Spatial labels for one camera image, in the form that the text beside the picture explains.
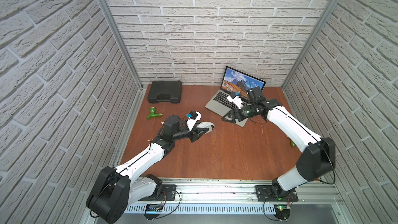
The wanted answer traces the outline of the white wireless mouse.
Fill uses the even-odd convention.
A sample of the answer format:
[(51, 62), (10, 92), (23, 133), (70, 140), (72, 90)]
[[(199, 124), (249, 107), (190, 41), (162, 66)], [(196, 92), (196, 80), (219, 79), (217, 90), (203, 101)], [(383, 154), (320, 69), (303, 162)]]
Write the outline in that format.
[(212, 122), (204, 121), (197, 125), (197, 128), (201, 129), (205, 134), (211, 132), (215, 128), (215, 124)]

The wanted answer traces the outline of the silver laptop with mountain wallpaper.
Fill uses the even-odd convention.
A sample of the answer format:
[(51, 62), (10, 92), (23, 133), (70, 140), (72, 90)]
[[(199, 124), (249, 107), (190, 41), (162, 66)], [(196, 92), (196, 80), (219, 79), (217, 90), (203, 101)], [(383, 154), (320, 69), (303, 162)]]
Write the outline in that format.
[(227, 66), (225, 68), (220, 89), (206, 104), (206, 108), (221, 117), (230, 110), (237, 110), (238, 106), (233, 102), (235, 97), (241, 101), (241, 106), (247, 106), (249, 98), (247, 90), (255, 87), (264, 89), (266, 81), (253, 77)]

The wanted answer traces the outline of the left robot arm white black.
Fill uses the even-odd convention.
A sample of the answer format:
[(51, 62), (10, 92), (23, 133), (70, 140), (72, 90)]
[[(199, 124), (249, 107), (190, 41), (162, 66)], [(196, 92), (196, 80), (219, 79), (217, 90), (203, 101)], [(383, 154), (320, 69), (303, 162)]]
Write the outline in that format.
[(199, 112), (191, 112), (187, 120), (176, 115), (167, 117), (156, 137), (141, 153), (115, 168), (103, 168), (86, 201), (91, 216), (113, 224), (131, 204), (143, 198), (157, 199), (163, 181), (151, 174), (143, 179), (140, 176), (164, 159), (175, 148), (176, 141), (195, 142), (215, 128), (212, 122), (200, 119)]

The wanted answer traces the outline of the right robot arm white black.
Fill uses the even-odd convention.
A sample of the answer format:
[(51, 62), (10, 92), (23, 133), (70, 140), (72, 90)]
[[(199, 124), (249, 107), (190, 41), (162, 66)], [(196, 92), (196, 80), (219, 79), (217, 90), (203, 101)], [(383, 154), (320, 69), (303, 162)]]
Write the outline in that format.
[(335, 142), (323, 138), (295, 119), (276, 99), (266, 99), (259, 87), (246, 91), (249, 104), (244, 106), (238, 92), (227, 100), (236, 108), (227, 112), (222, 120), (237, 123), (260, 115), (278, 126), (302, 153), (295, 167), (272, 181), (271, 195), (282, 198), (291, 190), (323, 176), (335, 169)]

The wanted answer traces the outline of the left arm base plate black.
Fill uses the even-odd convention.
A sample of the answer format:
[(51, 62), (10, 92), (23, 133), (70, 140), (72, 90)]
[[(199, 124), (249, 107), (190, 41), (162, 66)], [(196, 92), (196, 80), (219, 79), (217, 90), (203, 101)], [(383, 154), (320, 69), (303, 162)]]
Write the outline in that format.
[(157, 189), (150, 197), (140, 199), (140, 201), (175, 201), (177, 185), (165, 184), (161, 189)]

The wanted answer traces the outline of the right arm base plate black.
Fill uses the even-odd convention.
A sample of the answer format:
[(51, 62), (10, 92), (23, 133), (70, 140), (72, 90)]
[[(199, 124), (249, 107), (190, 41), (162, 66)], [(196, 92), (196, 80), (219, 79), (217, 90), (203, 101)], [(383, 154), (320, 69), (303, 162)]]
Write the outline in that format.
[(274, 185), (256, 185), (256, 195), (259, 202), (298, 202), (298, 196), (295, 188), (289, 191), (283, 191)]

